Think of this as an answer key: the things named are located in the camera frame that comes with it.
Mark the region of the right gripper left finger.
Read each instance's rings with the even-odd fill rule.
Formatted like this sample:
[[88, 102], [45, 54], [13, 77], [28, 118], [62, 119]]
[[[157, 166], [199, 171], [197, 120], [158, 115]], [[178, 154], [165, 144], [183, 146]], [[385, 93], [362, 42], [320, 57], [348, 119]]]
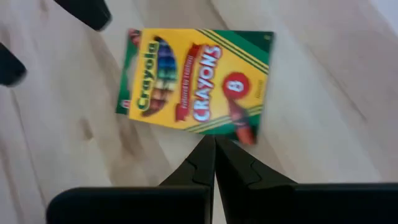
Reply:
[[66, 190], [51, 200], [46, 222], [211, 223], [215, 159], [215, 139], [204, 136], [158, 186]]

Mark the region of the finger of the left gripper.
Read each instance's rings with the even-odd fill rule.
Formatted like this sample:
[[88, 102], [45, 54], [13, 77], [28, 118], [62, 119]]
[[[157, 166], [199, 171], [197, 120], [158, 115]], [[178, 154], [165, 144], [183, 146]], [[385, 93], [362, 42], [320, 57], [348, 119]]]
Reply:
[[3, 86], [19, 84], [27, 73], [24, 64], [3, 43], [0, 49], [0, 72]]
[[111, 22], [105, 0], [55, 0], [64, 10], [95, 31], [102, 31]]

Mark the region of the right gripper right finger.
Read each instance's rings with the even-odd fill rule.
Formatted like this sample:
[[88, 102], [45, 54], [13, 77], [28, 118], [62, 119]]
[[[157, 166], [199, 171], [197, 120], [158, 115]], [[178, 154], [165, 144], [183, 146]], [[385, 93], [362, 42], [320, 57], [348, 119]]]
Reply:
[[300, 184], [217, 137], [228, 223], [397, 223], [397, 184]]

